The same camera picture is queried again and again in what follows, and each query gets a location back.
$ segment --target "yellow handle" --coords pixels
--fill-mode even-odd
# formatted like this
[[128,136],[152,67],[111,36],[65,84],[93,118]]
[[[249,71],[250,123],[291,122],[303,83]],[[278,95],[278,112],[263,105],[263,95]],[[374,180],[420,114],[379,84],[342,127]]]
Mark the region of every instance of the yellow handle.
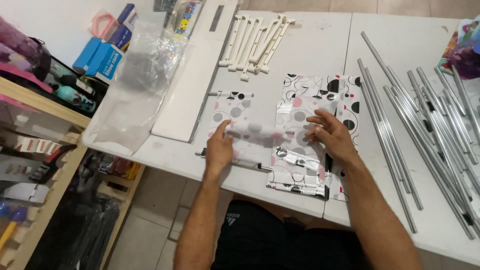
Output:
[[1,237],[0,237],[0,251],[3,248],[3,245],[5,245],[7,240],[13,234],[13,231],[15,230],[15,226],[17,226],[17,223],[14,222],[14,221],[11,221],[10,224],[8,224],[8,227],[5,230],[5,232],[1,235]]

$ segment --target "hand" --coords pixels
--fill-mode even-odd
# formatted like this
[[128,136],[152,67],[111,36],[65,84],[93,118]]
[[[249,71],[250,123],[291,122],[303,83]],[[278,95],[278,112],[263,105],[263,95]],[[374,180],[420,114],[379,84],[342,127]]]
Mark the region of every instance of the hand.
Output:
[[315,114],[318,116],[307,117],[307,121],[323,127],[314,125],[305,133],[305,136],[313,136],[311,139],[313,142],[321,141],[324,143],[328,155],[343,168],[359,159],[347,127],[331,113],[324,110],[315,110]]
[[206,169],[210,172],[220,173],[232,162],[233,159],[233,136],[227,135],[223,138],[225,127],[230,120],[223,121],[215,133],[207,141]]

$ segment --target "clear plastic bag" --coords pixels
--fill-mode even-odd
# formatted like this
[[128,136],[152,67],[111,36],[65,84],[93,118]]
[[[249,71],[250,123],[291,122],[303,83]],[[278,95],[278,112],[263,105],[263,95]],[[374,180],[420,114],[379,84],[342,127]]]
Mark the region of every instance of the clear plastic bag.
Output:
[[150,135],[178,67],[192,43],[159,24],[135,22],[130,46],[98,111],[95,142],[115,142],[133,155]]

